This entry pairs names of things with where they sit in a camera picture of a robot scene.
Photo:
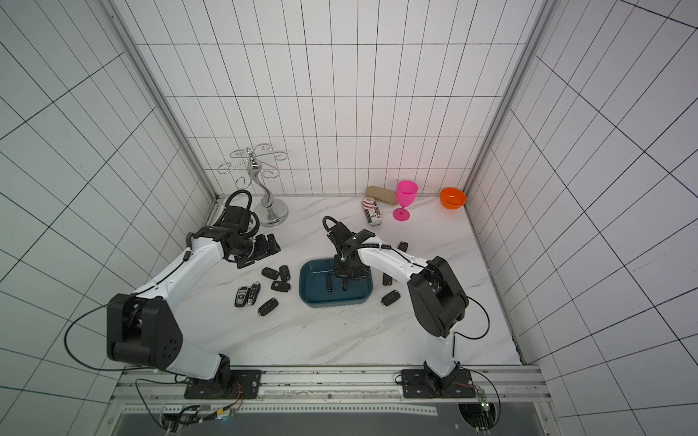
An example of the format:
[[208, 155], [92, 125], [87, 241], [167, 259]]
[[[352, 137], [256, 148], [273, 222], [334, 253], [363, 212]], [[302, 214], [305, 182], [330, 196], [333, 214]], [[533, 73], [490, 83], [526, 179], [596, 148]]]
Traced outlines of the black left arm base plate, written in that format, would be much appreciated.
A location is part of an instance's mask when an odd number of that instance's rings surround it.
[[212, 380], [190, 379], [185, 388], [187, 400], [256, 399], [262, 377], [260, 370], [230, 370]]

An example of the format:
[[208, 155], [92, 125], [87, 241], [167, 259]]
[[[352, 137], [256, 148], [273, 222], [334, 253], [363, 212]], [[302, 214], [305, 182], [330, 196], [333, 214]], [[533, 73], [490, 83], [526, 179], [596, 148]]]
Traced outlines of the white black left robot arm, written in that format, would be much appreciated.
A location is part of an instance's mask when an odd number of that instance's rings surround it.
[[259, 228], [249, 208], [227, 205], [215, 223], [187, 234], [185, 250], [160, 274], [132, 294], [115, 295], [107, 305], [107, 357], [203, 381], [225, 374], [229, 361], [189, 343], [176, 310], [221, 261], [245, 268], [278, 253], [273, 236]]

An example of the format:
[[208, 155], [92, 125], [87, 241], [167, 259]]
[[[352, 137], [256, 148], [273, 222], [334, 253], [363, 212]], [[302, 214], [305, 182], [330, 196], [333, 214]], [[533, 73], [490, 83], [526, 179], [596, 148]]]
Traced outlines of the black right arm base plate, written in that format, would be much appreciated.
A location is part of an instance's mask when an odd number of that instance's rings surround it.
[[474, 386], [469, 370], [455, 368], [445, 378], [428, 369], [401, 370], [398, 378], [407, 399], [474, 399]]

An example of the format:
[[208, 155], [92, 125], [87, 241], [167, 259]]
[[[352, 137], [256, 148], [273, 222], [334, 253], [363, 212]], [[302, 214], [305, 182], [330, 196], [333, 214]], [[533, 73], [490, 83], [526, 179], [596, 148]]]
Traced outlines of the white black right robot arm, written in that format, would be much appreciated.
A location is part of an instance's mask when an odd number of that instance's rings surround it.
[[450, 383], [459, 371], [452, 329], [465, 318], [469, 299], [447, 260], [407, 254], [368, 230], [353, 232], [331, 216], [322, 224], [336, 249], [334, 276], [343, 284], [364, 279], [373, 268], [406, 284], [414, 316], [432, 336], [425, 371], [438, 383]]

